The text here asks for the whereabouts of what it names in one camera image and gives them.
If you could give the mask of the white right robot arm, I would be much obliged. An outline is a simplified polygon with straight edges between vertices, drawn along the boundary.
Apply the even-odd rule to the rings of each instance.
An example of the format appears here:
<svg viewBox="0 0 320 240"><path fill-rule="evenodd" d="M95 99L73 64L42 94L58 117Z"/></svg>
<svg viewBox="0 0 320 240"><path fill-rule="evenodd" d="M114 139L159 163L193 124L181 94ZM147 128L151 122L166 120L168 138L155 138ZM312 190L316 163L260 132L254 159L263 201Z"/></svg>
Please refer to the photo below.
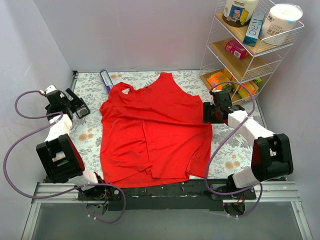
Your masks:
<svg viewBox="0 0 320 240"><path fill-rule="evenodd" d="M207 189L218 196L237 199L254 185L291 175L294 171L290 140L284 133L276 134L259 123L240 105L234 105L227 91L210 91L212 102L203 103L203 122L225 124L239 133L252 147L251 164L230 175L224 187Z"/></svg>

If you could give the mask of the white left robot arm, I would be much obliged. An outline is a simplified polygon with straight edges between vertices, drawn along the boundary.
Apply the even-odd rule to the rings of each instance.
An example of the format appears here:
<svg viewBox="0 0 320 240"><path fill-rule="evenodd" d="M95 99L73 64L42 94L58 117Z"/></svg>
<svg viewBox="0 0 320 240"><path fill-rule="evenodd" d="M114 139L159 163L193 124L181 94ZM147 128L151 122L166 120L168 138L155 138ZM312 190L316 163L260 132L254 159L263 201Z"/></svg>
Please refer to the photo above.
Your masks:
<svg viewBox="0 0 320 240"><path fill-rule="evenodd" d="M47 138L36 146L36 152L49 180L54 183L69 183L80 186L86 197L102 200L107 196L104 180L86 169L80 153L70 138L74 114L79 119L91 111L82 98L71 89L66 92L50 85L44 91L49 104L45 107L50 124Z"/></svg>

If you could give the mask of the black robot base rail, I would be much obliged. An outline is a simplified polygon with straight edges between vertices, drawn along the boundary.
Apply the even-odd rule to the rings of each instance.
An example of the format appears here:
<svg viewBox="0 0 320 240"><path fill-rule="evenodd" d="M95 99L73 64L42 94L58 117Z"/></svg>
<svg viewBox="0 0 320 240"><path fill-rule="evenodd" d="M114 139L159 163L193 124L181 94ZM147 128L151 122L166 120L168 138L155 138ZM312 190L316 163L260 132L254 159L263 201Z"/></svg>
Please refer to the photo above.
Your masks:
<svg viewBox="0 0 320 240"><path fill-rule="evenodd" d="M226 179L208 179L210 188L219 193L236 190L227 189ZM231 201L244 205L244 200L255 200L256 193L251 187L243 193L235 195L218 195L211 193L202 179L191 179L187 182L173 183L152 187L122 188L125 199L125 210L210 210L223 211L223 201ZM106 197L94 199L79 192L77 200L87 203L104 203L109 211L121 211L124 201L121 193L109 188Z"/></svg>

